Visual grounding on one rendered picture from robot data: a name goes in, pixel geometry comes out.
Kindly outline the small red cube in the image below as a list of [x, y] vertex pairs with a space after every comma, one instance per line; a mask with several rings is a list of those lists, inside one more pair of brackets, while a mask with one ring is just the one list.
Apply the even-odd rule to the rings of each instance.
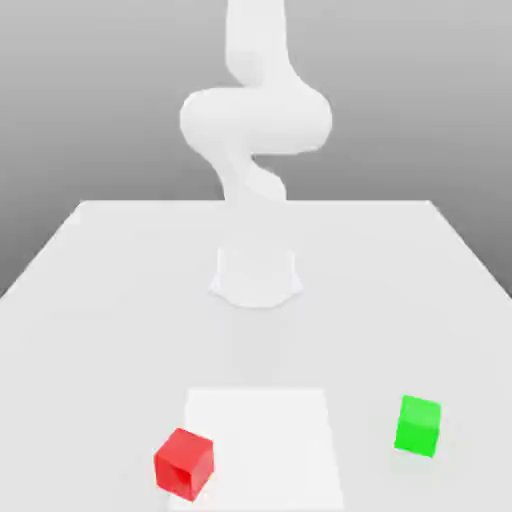
[[154, 454], [156, 484], [193, 502], [214, 472], [213, 441], [177, 428]]

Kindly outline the small green cube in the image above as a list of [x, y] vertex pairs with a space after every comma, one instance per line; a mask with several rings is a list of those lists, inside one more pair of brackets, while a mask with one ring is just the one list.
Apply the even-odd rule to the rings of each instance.
[[435, 401], [403, 395], [394, 447], [432, 458], [441, 424], [441, 405]]

